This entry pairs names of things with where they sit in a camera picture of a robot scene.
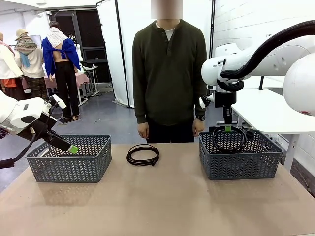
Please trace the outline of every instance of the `man's right hand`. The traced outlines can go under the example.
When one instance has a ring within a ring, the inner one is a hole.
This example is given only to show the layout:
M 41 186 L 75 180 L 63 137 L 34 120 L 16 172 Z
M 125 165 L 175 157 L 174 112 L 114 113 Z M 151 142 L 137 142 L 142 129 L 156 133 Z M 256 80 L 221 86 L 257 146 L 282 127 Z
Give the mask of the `man's right hand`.
M 149 124 L 147 122 L 138 124 L 138 132 L 141 138 L 149 139 Z

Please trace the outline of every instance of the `man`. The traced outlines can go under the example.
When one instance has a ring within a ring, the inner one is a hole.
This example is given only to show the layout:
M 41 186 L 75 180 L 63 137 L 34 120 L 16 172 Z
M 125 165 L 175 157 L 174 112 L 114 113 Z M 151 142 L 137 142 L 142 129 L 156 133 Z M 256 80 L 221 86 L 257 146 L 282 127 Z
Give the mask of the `man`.
M 43 51 L 28 37 L 25 29 L 16 31 L 15 61 L 21 68 L 29 84 L 33 97 L 48 99 L 47 88 L 44 80 Z
M 49 26 L 50 32 L 42 44 L 46 72 L 51 81 L 55 74 L 59 97 L 67 106 L 63 109 L 63 121 L 77 120 L 80 114 L 75 72 L 80 70 L 79 57 L 73 41 L 60 31 L 59 23 L 51 21 Z
M 133 43 L 138 132 L 148 143 L 193 142 L 204 129 L 199 98 L 206 94 L 201 77 L 205 39 L 198 28 L 180 20 L 182 0 L 154 3 L 159 20 L 139 31 Z
M 0 83 L 7 96 L 16 100 L 26 99 L 20 79 L 22 75 L 15 62 L 13 50 L 3 42 L 3 34 L 0 33 Z

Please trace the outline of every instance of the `gray floor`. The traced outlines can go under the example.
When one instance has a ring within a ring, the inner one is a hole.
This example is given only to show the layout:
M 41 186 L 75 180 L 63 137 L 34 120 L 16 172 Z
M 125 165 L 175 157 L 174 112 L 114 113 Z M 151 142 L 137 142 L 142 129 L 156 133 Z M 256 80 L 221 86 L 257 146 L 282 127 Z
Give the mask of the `gray floor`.
M 138 144 L 141 139 L 137 132 L 134 109 L 115 104 L 112 92 L 90 98 L 80 107 L 81 119 L 66 125 L 56 125 L 54 130 L 60 134 L 110 134 L 113 144 Z M 207 110 L 206 126 L 215 126 L 222 120 L 222 110 L 211 104 Z M 41 141 L 33 144 L 36 147 Z M 0 160 L 17 156 L 28 144 L 18 136 L 7 136 L 0 140 Z M 25 158 L 16 163 L 14 168 L 0 170 L 0 192 L 3 191 L 27 167 Z

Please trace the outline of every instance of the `basket rim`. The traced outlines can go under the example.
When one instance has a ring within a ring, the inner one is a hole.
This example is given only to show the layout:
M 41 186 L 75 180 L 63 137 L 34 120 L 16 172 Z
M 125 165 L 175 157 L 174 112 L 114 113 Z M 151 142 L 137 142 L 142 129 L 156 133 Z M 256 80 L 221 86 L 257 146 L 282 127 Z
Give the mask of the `basket rim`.
M 101 151 L 98 152 L 98 154 L 96 156 L 64 156 L 64 157 L 53 157 L 53 156 L 47 156 L 47 157 L 30 157 L 29 155 L 34 152 L 36 149 L 38 149 L 41 146 L 46 145 L 48 147 L 48 145 L 50 145 L 49 143 L 47 143 L 46 141 L 43 141 L 41 144 L 39 144 L 37 147 L 33 148 L 28 154 L 24 155 L 24 157 L 26 159 L 96 159 L 99 157 L 99 154 L 105 149 L 106 145 L 108 144 L 108 142 L 111 141 L 111 135 L 108 134 L 59 134 L 62 137 L 69 137 L 69 136 L 90 136 L 90 137 L 108 137 L 107 142 L 105 143 L 104 147 L 102 147 Z
M 265 136 L 267 139 L 268 139 L 268 137 L 265 135 L 265 134 L 263 134 L 262 132 L 260 132 L 259 130 L 256 130 L 256 129 L 253 129 L 254 131 L 256 131 L 256 132 L 258 132 L 258 133 L 260 133 L 261 135 L 263 135 L 263 136 Z M 199 133 L 199 143 L 203 146 L 203 148 L 207 151 L 207 149 L 206 149 L 206 147 L 205 147 L 205 145 L 204 145 L 204 143 L 202 142 L 202 140 L 201 140 L 201 137 L 200 137 L 200 134 L 211 134 L 211 133 L 213 133 L 213 132 L 207 132 L 207 131 L 203 131 L 203 132 L 200 132 Z M 236 153 L 236 154 L 210 154 L 208 151 L 207 151 L 207 154 L 208 155 L 210 155 L 210 156 L 227 156 L 227 155 L 240 155 L 240 156 L 242 156 L 242 155 L 249 155 L 249 154 L 283 154 L 284 153 L 284 149 L 280 146 L 280 145 L 278 145 L 278 144 L 276 144 L 276 143 L 274 143 L 274 142 L 272 142 L 275 146 L 277 146 L 281 151 L 279 151 L 279 152 L 255 152 L 255 153 Z

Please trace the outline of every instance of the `white scarf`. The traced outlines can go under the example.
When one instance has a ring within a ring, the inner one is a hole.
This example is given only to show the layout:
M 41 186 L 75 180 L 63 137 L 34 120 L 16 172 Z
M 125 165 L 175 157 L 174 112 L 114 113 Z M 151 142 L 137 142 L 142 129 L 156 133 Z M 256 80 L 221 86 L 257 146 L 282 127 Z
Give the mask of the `white scarf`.
M 58 28 L 51 27 L 47 36 L 48 41 L 53 48 L 56 48 L 59 44 L 64 42 L 68 37 L 65 36 Z

